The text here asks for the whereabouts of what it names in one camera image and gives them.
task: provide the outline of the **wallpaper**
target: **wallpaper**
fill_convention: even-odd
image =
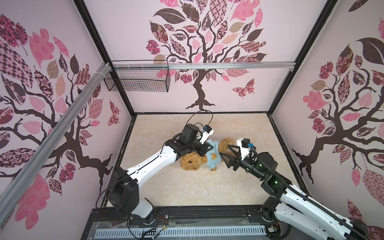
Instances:
[[[26,9],[35,9],[33,14],[13,4],[0,13],[1,192],[102,64],[71,1],[27,4]],[[52,21],[54,14],[45,11],[58,5],[70,31],[59,28],[60,15]],[[39,12],[43,21],[35,18]],[[80,238],[129,121],[119,94],[99,84],[2,225],[2,239]],[[70,231],[63,231],[60,222]]]
[[[384,239],[383,7],[341,2],[274,114],[314,198],[371,239]]]
[[[294,61],[324,1],[293,1],[283,11],[282,6],[263,0],[147,0],[130,3],[134,9],[130,14],[116,14],[117,8],[125,8],[126,4],[87,2],[113,60],[252,63]],[[289,14],[295,7],[308,11],[301,16],[307,21],[290,31],[291,26],[285,26],[280,19],[298,17]],[[113,19],[112,28],[102,21],[101,10],[103,16]],[[122,31],[113,30],[120,27]],[[282,37],[287,31],[292,38]],[[161,70],[157,77],[166,73]],[[259,69],[171,70],[168,93],[127,94],[137,112],[267,111],[286,73],[287,69],[275,69],[273,73]],[[149,104],[143,100],[147,98],[156,102]],[[177,105],[171,104],[170,99],[178,99]]]

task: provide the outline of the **patterned leaf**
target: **patterned leaf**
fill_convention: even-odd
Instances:
[[[376,127],[362,127],[357,132],[357,137],[364,137],[370,134]]]
[[[351,157],[351,154],[352,152],[350,148],[347,148],[344,151],[342,151],[340,154],[340,164],[348,160]]]
[[[56,60],[48,64],[47,72],[49,78],[57,78],[57,76],[59,75],[59,67],[57,66]]]
[[[368,0],[356,0],[356,2],[351,6],[351,8],[348,10],[348,12],[352,12],[356,9],[359,9],[361,6],[364,5]]]
[[[62,193],[62,190],[61,190],[61,183],[57,180],[54,180],[54,179],[49,179],[49,188],[54,191],[54,192],[57,192],[57,193]]]
[[[205,31],[209,28],[211,25],[211,18],[209,17],[209,12],[207,12],[207,15],[204,17],[203,22],[201,23],[201,30]]]
[[[181,44],[179,44],[178,42],[175,42],[173,39],[171,39],[170,41],[176,53],[180,54],[181,56],[187,56],[187,52],[185,51],[185,48],[181,46]]]
[[[55,90],[56,90],[56,95],[58,97],[60,97],[61,95],[63,95],[65,93],[65,82],[64,82],[63,75],[60,75],[60,77],[57,78]]]
[[[3,79],[5,89],[7,90],[9,96],[18,104],[23,105],[25,102],[25,91],[23,87],[6,79],[3,74],[1,74],[1,78]]]
[[[362,107],[369,107],[372,103],[372,94],[371,92],[365,94],[364,96],[362,96],[360,99],[359,99],[359,105],[362,106]]]
[[[179,13],[177,10],[172,8],[161,9],[157,11],[153,16],[156,16],[156,15],[164,18],[165,21],[171,24],[182,23],[185,21],[185,17],[181,13]]]
[[[362,180],[372,197],[384,205],[384,176],[367,169]]]
[[[172,34],[172,36],[174,36],[179,41],[182,41],[182,40],[187,38],[187,36],[185,34],[182,34],[182,33]]]
[[[321,91],[326,87],[324,80],[317,80],[311,85],[312,89],[315,91]]]
[[[5,42],[0,40],[0,71],[20,80],[24,85],[33,86],[32,72],[24,59]]]
[[[247,38],[247,41],[253,41],[255,40],[256,38],[259,37],[259,35],[262,33],[262,29],[256,29],[254,31],[252,31],[249,35],[248,35],[248,38]]]
[[[183,28],[185,28],[185,30],[189,33],[194,33],[196,32],[197,30],[197,27],[194,26],[194,25],[188,25],[188,26],[184,26]]]
[[[79,141],[80,141],[80,143],[81,143],[82,145],[84,145],[84,146],[88,146],[86,138],[83,137],[82,135],[79,135]]]
[[[225,36],[225,34],[227,33],[227,30],[228,30],[228,23],[225,20],[221,23],[221,25],[217,31],[217,37],[216,37],[217,40],[222,39]]]
[[[89,107],[89,117],[96,119],[100,116],[101,110],[103,108],[103,98],[95,99],[91,106]]]
[[[64,114],[67,111],[67,105],[64,98],[61,97],[55,102],[55,111]]]
[[[353,71],[353,82],[357,85],[363,85],[366,83],[364,76],[356,71]]]
[[[347,122],[355,121],[361,116],[360,113],[348,113],[341,117],[342,119],[346,120]]]
[[[53,87],[46,76],[42,75],[41,72],[37,71],[35,68],[35,79],[39,85],[40,90],[46,95],[49,99],[52,100]]]
[[[151,23],[151,31],[155,38],[161,43],[168,43],[168,34],[163,26],[157,23]]]
[[[176,73],[175,73],[175,82],[177,82],[178,80],[179,80],[179,78],[180,78],[180,71],[177,71]]]
[[[261,48],[265,44],[266,44],[265,41],[262,42],[261,44],[259,44],[259,42],[255,43],[252,41],[252,42],[240,45],[240,47],[242,47],[246,52],[250,53],[250,52],[257,52],[259,48]]]
[[[31,134],[38,134],[41,130],[41,123],[38,121],[29,121],[23,123],[23,127]]]
[[[262,23],[262,20],[263,20],[263,11],[260,7],[259,10],[257,10],[256,17],[255,17],[256,28]]]
[[[384,164],[384,154],[376,154],[372,157],[373,160]]]
[[[53,177],[55,174],[57,173],[57,167],[54,166],[51,170],[49,170],[47,176],[45,177],[45,179],[49,178],[49,177]]]
[[[183,9],[183,12],[187,16],[187,18],[191,19],[196,23],[199,22],[199,12],[194,6],[192,6],[192,4],[187,4],[182,2],[181,8]]]
[[[199,72],[197,70],[194,70],[192,76],[193,80],[195,80],[199,76]]]
[[[33,149],[17,148],[0,154],[0,167],[17,167],[30,159],[35,153]]]
[[[348,74],[344,77],[344,79],[340,82],[337,93],[339,95],[340,104],[345,102],[349,96],[350,84]]]
[[[198,53],[196,56],[195,56],[195,59],[193,60],[194,63],[197,63],[199,62],[201,59],[201,53]]]
[[[341,153],[344,150],[344,148],[346,148],[346,146],[344,146],[344,145],[337,145],[333,149],[332,153]]]
[[[209,62],[209,63],[211,63],[212,62],[212,60],[213,60],[213,53],[211,53],[210,55],[208,55],[208,57],[207,57],[207,62]]]
[[[229,28],[229,31],[231,33],[235,33],[238,30],[240,30],[243,25],[244,25],[244,23],[242,23],[242,22],[236,22],[236,23],[232,24],[232,26]]]
[[[352,171],[351,177],[352,177],[353,183],[355,184],[355,187],[357,187],[357,185],[360,184],[360,179],[361,179],[360,172],[359,172],[358,168],[355,168]]]
[[[239,68],[239,69],[235,69],[235,68],[232,68],[232,69],[227,69],[227,74],[228,76],[230,77],[240,77],[240,76],[243,76],[244,74],[246,73],[249,73],[249,71],[247,69],[244,69],[244,68]]]
[[[8,131],[0,132],[0,149],[5,147],[9,143],[9,140],[11,140],[11,135]]]
[[[0,109],[0,124],[6,124],[13,118],[13,108],[7,107]]]
[[[251,23],[244,25],[243,30],[241,32],[243,36],[249,32],[249,30],[252,27],[252,24],[253,24],[253,21]]]
[[[83,129],[80,131],[80,134],[85,137],[85,138],[90,138],[92,137],[93,135],[91,135],[87,130]]]
[[[99,96],[100,94],[100,89],[101,89],[101,84],[97,85],[96,89],[92,93],[92,97],[95,99]]]
[[[311,115],[308,117],[308,118],[315,118],[315,117],[317,117],[317,115],[319,115],[320,114],[320,110],[316,110],[316,111],[314,111],[313,113],[311,113]]]
[[[378,71],[373,71],[372,70],[372,80],[373,83],[376,85],[383,86],[384,85],[384,73],[378,72]]]

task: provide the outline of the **black frame edge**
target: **black frame edge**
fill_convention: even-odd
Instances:
[[[106,50],[103,42],[101,41],[101,37],[100,37],[100,35],[99,35],[99,33],[98,33],[94,23],[93,23],[93,20],[92,20],[90,14],[88,12],[88,9],[87,9],[87,6],[85,5],[85,2],[83,0],[73,0],[73,2],[75,3],[77,10],[80,13],[81,18],[83,19],[84,24],[87,27],[95,45],[96,45],[96,48],[99,51],[99,54],[100,54],[102,60],[106,63],[109,63],[109,65],[112,69],[111,75],[115,79],[115,84],[117,86],[117,89],[119,90],[120,96],[121,96],[125,106],[127,107],[129,114],[131,115],[131,117],[134,117],[135,111],[133,110],[133,107],[132,107],[132,105],[128,99],[127,93],[124,91],[124,88],[122,87],[121,82],[119,80],[116,80],[116,79],[119,79],[118,75],[117,75],[115,69],[113,68],[112,61],[109,58],[109,55],[107,53],[107,50]]]
[[[306,194],[310,195],[310,193],[309,193],[309,191],[308,191],[308,189],[307,189],[307,187],[306,187],[306,185],[305,185],[305,183],[304,183],[304,180],[303,180],[303,178],[301,177],[301,174],[300,174],[299,170],[297,169],[296,164],[295,164],[295,162],[294,162],[294,160],[293,160],[293,158],[292,158],[292,156],[291,156],[291,154],[290,154],[290,152],[289,152],[289,150],[288,150],[288,147],[287,147],[287,145],[285,144],[285,142],[284,142],[284,140],[283,140],[283,138],[282,138],[282,136],[281,136],[281,134],[280,134],[280,131],[279,131],[279,129],[277,128],[276,123],[275,123],[275,121],[274,121],[273,118],[272,118],[272,115],[267,114],[267,116],[268,116],[268,119],[269,119],[269,121],[270,121],[270,123],[271,123],[271,125],[272,125],[273,130],[275,131],[276,137],[277,137],[277,139],[279,140],[279,143],[280,143],[280,145],[281,145],[281,148],[283,149],[283,152],[284,152],[284,154],[285,154],[285,157],[287,158],[287,161],[288,161],[288,163],[289,163],[289,165],[290,165],[290,167],[291,167],[291,170],[292,170],[292,172],[293,172],[293,175],[295,176],[296,181],[297,181],[297,183],[298,183],[300,189],[301,189],[303,192],[305,192]]]
[[[305,41],[303,48],[300,50],[299,55],[297,56],[295,62],[296,65],[293,69],[293,71],[289,72],[287,77],[284,80],[284,83],[282,84],[278,94],[276,94],[275,99],[273,100],[271,107],[269,108],[268,113],[273,114],[273,112],[276,110],[279,102],[283,98],[285,92],[287,91],[289,85],[291,84],[293,78],[295,77],[299,67],[303,63],[305,57],[307,56],[308,51],[311,49],[314,41],[316,40],[317,36],[319,35],[321,29],[323,28],[324,24],[326,23],[329,15],[331,14],[334,6],[338,0],[328,0],[325,3],[325,6],[323,10],[320,13],[320,16],[318,17],[315,25],[313,26],[311,33],[309,34],[307,40]]]

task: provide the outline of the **marble floor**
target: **marble floor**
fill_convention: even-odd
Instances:
[[[121,167],[127,169],[152,156],[163,143],[181,132],[190,114],[138,115],[128,142]],[[210,114],[196,114],[190,123],[207,124]],[[210,124],[214,141],[225,137],[249,138],[257,152],[269,152],[278,162],[277,171],[297,184],[280,143],[266,114],[214,114]],[[268,194],[261,182],[243,169],[236,172],[224,162],[217,171],[201,167],[184,171],[180,161],[160,170],[140,189],[155,206],[169,205],[242,205],[262,204]]]

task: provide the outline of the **wire mesh basket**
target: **wire mesh basket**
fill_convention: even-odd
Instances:
[[[114,71],[109,72],[104,78],[109,91],[118,91],[116,82],[120,81],[125,91],[168,92],[170,83],[168,61],[126,60],[123,64],[122,61],[112,62]]]

